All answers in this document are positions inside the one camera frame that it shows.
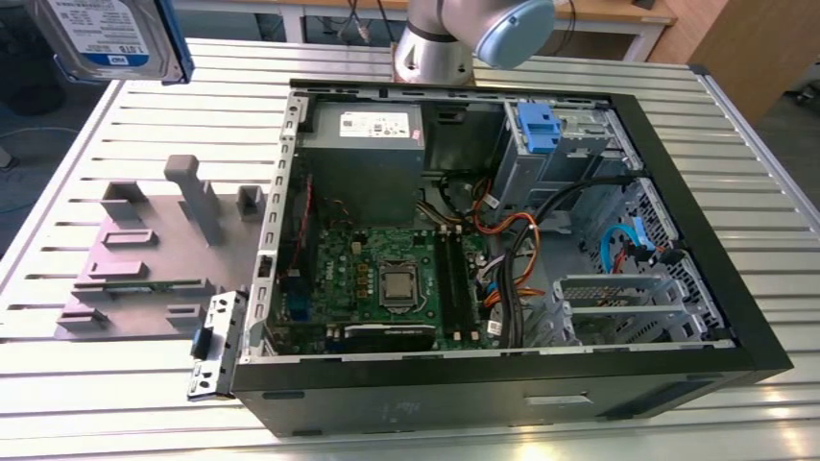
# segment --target motherboard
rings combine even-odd
[[[312,293],[284,294],[290,319],[271,325],[278,353],[490,348],[474,282],[483,253],[484,238],[455,230],[323,230]]]

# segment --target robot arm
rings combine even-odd
[[[492,67],[512,68],[539,51],[554,27],[554,0],[412,0],[396,75],[410,83],[463,85],[474,76],[474,52]]]

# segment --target cpu socket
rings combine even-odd
[[[379,305],[394,314],[407,314],[419,306],[418,267],[414,261],[379,263]]]

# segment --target power supply label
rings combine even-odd
[[[342,137],[411,137],[411,118],[402,112],[346,112]]]
[[[50,0],[78,51],[96,64],[136,67],[148,47],[134,13],[118,0]]]

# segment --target ram slot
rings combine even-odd
[[[436,278],[439,279],[439,304],[442,307],[442,323],[444,335],[452,337],[460,331],[459,316],[452,304],[452,279],[450,277],[450,242],[447,234],[436,235],[434,246],[436,260]]]
[[[474,319],[474,303],[471,301],[471,286],[468,284],[468,263],[464,258],[464,247],[462,246],[462,234],[452,233],[448,238],[450,249],[450,286],[452,287],[452,309],[458,319],[462,339],[467,341],[476,330],[476,320]]]

